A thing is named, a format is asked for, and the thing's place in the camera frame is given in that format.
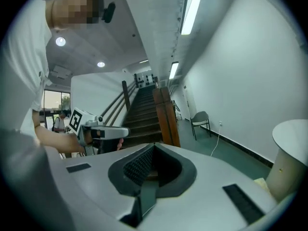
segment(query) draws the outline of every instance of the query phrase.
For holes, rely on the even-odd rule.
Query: gray floor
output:
[[[210,138],[206,130],[199,127],[195,127],[196,141],[191,125],[187,120],[178,121],[178,131],[181,147],[184,149],[211,155],[217,144],[217,136],[212,135]],[[212,157],[225,161],[253,180],[258,178],[266,179],[270,172],[269,167],[221,139],[219,139],[218,146]]]

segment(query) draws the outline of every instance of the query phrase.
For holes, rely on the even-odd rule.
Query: white shirt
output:
[[[54,128],[64,129],[65,128],[64,120],[61,119],[60,117],[57,117],[56,120],[54,121]]]
[[[20,129],[35,138],[32,110],[41,110],[45,85],[51,84],[47,79],[46,57],[51,31],[46,22],[45,8],[44,0],[28,0],[10,25],[0,48],[0,74],[4,80],[1,85],[5,88],[1,107],[11,114],[19,110],[23,116],[17,121],[12,121],[10,115],[6,116],[11,121],[1,117],[0,126]]]

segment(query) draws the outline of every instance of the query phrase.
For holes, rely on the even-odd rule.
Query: fluorescent light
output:
[[[169,79],[173,79],[173,78],[174,78],[178,66],[179,66],[179,62],[173,62],[173,63],[172,63],[172,67],[171,67],[171,72],[170,72],[170,77],[169,77]]]
[[[98,66],[98,67],[105,67],[105,63],[99,62],[99,63],[97,63],[97,66]]]
[[[59,37],[56,39],[57,46],[64,46],[65,45],[65,38]]]
[[[197,15],[199,4],[200,0],[192,0],[183,24],[181,32],[182,35],[188,35],[192,32],[193,23]]]
[[[146,63],[146,62],[148,62],[148,61],[149,61],[149,60],[144,60],[144,61],[140,62],[140,64]]]

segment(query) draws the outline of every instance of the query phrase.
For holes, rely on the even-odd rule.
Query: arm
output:
[[[60,118],[56,118],[56,120],[55,120],[55,122],[54,122],[54,128],[53,128],[53,130],[55,131],[55,132],[64,132],[64,129],[62,129],[62,128],[59,128],[59,126],[60,126]]]
[[[74,133],[54,133],[42,127],[39,121],[39,112],[34,110],[32,111],[32,120],[34,123],[35,134],[43,145],[56,148],[59,153],[84,153],[84,148],[79,145]],[[87,143],[91,143],[92,138],[87,137],[86,140]]]

